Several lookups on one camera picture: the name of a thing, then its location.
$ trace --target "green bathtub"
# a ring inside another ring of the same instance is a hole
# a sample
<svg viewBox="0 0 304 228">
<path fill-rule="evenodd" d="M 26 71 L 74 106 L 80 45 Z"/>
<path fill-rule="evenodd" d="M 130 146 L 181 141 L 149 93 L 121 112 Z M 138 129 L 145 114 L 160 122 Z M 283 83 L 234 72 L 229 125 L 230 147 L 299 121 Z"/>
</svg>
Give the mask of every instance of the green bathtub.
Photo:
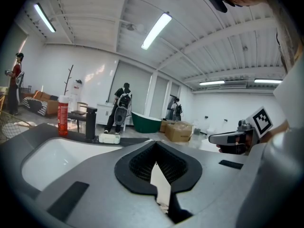
<svg viewBox="0 0 304 228">
<path fill-rule="evenodd" d="M 161 127 L 161 119 L 144 116 L 135 112 L 132 112 L 132 120 L 134 128 L 139 133 L 156 133 Z"/>
</svg>

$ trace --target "coat rack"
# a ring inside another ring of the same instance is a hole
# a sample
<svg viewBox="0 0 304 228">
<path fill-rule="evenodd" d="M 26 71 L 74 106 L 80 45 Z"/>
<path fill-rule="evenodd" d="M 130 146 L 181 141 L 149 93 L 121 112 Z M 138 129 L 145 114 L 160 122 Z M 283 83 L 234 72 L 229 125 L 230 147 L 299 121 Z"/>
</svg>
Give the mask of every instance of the coat rack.
<svg viewBox="0 0 304 228">
<path fill-rule="evenodd" d="M 67 90 L 67 84 L 68 84 L 68 80 L 71 78 L 70 75 L 71 75 L 73 66 L 74 66 L 74 65 L 72 65 L 71 69 L 68 69 L 70 72 L 69 72 L 69 74 L 68 74 L 67 81 L 65 82 L 66 88 L 65 88 L 65 93 L 64 93 L 64 95 L 66 95 L 66 92 L 68 91 L 68 90 Z"/>
</svg>

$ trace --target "ceiling beam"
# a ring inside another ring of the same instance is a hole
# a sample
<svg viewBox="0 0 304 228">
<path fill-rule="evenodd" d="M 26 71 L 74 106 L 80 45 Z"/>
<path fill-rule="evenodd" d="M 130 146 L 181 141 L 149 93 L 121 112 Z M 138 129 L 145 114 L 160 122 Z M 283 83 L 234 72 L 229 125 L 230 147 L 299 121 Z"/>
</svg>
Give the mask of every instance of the ceiling beam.
<svg viewBox="0 0 304 228">
<path fill-rule="evenodd" d="M 170 42 L 166 41 L 164 38 L 159 37 L 159 39 L 160 39 L 164 44 L 166 44 L 167 46 L 169 46 L 170 48 L 172 48 L 173 50 L 175 50 L 175 51 L 181 53 L 182 56 L 183 56 L 183 57 L 184 57 L 192 66 L 194 66 L 201 74 L 203 74 L 206 78 L 208 78 L 208 77 L 205 75 L 205 73 L 203 72 L 203 70 L 201 70 L 201 69 L 199 68 L 199 66 L 197 66 L 196 63 L 193 62 L 186 54 L 184 54 L 182 51 L 180 51 L 178 48 L 176 48 L 176 47 L 175 47 L 174 45 L 172 45 Z"/>
<path fill-rule="evenodd" d="M 117 14 L 116 14 L 117 19 L 115 20 L 115 25 L 114 25 L 114 45 L 113 45 L 114 52 L 117 52 L 119 34 L 120 34 L 120 26 L 121 26 L 120 20 L 123 18 L 124 9 L 125 9 L 127 2 L 128 2 L 128 0 L 120 0 L 118 2 L 118 9 L 117 9 Z"/>
<path fill-rule="evenodd" d="M 90 19 L 100 19 L 100 20 L 107 20 L 110 22 L 116 22 L 117 20 L 119 20 L 121 23 L 124 24 L 131 24 L 131 22 L 126 21 L 126 20 L 122 20 L 119 18 L 115 18 L 115 17 L 109 17 L 109 16 L 101 16 L 100 14 L 91 14 L 91 13 L 60 13 L 60 14 L 55 14 L 55 15 L 51 15 L 48 18 L 49 19 L 55 19 L 57 17 L 70 17 L 70 18 L 80 18 L 85 20 L 86 18 L 90 18 Z"/>
<path fill-rule="evenodd" d="M 273 18 L 251 20 L 245 23 L 240 23 L 237 25 L 224 28 L 222 30 L 218 30 L 206 37 L 203 37 L 202 39 L 195 41 L 191 45 L 186 46 L 185 48 L 181 49 L 181 51 L 184 54 L 188 54 L 194 50 L 197 50 L 199 48 L 202 48 L 206 45 L 212 44 L 224 38 L 228 38 L 231 36 L 239 35 L 250 31 L 275 28 L 275 27 L 276 27 L 276 21 Z M 173 56 L 166 59 L 165 61 L 163 61 L 160 64 L 159 68 L 164 68 L 168 64 L 171 64 L 172 62 L 180 59 L 181 57 L 182 55 L 180 53 L 176 53 Z"/>
<path fill-rule="evenodd" d="M 233 70 L 220 71 L 215 73 L 206 74 L 209 79 L 220 78 L 220 77 L 230 77 L 230 76 L 241 76 L 241 75 L 267 75 L 267 74 L 284 74 L 285 71 L 281 66 L 265 66 L 265 67 L 248 67 Z M 204 75 L 190 77 L 184 79 L 184 83 L 199 82 L 206 80 Z"/>
<path fill-rule="evenodd" d="M 45 44 L 60 44 L 60 45 L 69 45 L 64 39 L 62 38 L 49 38 L 46 40 Z M 107 51 L 113 53 L 112 47 L 110 45 L 106 45 L 99 42 L 94 41 L 87 41 L 87 40 L 81 40 L 81 39 L 75 39 L 74 40 L 74 46 L 81 46 L 81 47 L 88 47 L 88 48 L 96 48 L 99 50 Z"/>
<path fill-rule="evenodd" d="M 64 14 L 62 5 L 60 3 L 60 0 L 48 0 L 50 4 L 50 8 L 54 15 L 62 13 Z M 74 35 L 73 31 L 71 29 L 71 26 L 69 25 L 67 18 L 65 16 L 63 17 L 56 17 L 57 21 L 59 22 L 60 26 L 62 27 L 66 38 L 68 39 L 70 44 L 74 44 Z"/>
</svg>

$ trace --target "white cabinet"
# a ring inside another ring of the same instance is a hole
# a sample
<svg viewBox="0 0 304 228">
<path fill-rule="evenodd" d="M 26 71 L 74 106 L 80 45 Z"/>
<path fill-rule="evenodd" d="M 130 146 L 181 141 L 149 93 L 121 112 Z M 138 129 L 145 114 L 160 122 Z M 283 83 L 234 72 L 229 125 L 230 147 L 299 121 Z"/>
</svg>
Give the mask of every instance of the white cabinet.
<svg viewBox="0 0 304 228">
<path fill-rule="evenodd" d="M 113 104 L 97 104 L 96 123 L 107 125 L 113 107 Z"/>
</svg>

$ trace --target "black rubber pad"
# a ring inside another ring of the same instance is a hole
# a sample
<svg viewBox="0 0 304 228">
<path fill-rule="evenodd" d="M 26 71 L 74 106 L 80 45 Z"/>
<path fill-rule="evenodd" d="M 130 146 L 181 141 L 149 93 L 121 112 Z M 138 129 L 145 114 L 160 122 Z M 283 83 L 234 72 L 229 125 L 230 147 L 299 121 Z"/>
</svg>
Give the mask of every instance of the black rubber pad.
<svg viewBox="0 0 304 228">
<path fill-rule="evenodd" d="M 65 221 L 79 202 L 89 184 L 76 181 L 48 208 L 48 213 Z"/>
<path fill-rule="evenodd" d="M 151 141 L 123 156 L 115 165 L 115 176 L 133 193 L 157 196 L 156 187 L 150 184 L 156 162 L 172 193 L 191 190 L 202 175 L 198 160 L 162 142 Z"/>
<path fill-rule="evenodd" d="M 222 160 L 219 162 L 220 165 L 224 165 L 224 166 L 228 166 L 234 169 L 242 169 L 244 164 L 241 163 L 236 163 L 236 162 L 231 162 L 231 161 L 226 161 L 226 160 Z"/>
</svg>

